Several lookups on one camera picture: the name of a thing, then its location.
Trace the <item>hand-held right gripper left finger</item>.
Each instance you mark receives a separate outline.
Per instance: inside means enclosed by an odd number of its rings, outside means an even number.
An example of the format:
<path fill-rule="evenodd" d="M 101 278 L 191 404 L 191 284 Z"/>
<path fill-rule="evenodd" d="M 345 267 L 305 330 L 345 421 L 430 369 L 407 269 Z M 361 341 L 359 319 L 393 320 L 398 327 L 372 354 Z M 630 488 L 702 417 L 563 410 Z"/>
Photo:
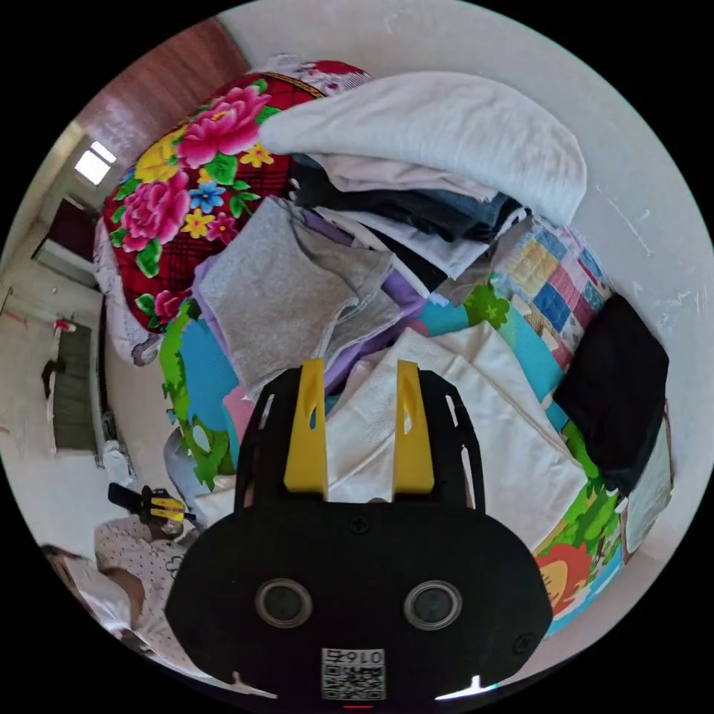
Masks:
<path fill-rule="evenodd" d="M 283 483 L 292 494 L 327 496 L 324 360 L 303 363 Z"/>

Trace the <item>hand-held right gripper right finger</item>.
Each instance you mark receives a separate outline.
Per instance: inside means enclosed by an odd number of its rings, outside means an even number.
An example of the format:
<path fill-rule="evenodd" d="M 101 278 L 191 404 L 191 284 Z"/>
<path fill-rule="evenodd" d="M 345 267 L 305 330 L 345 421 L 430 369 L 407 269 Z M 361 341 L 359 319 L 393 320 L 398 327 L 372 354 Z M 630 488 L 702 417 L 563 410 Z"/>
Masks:
<path fill-rule="evenodd" d="M 434 488 L 428 422 L 417 363 L 398 360 L 393 496 L 426 496 Z"/>

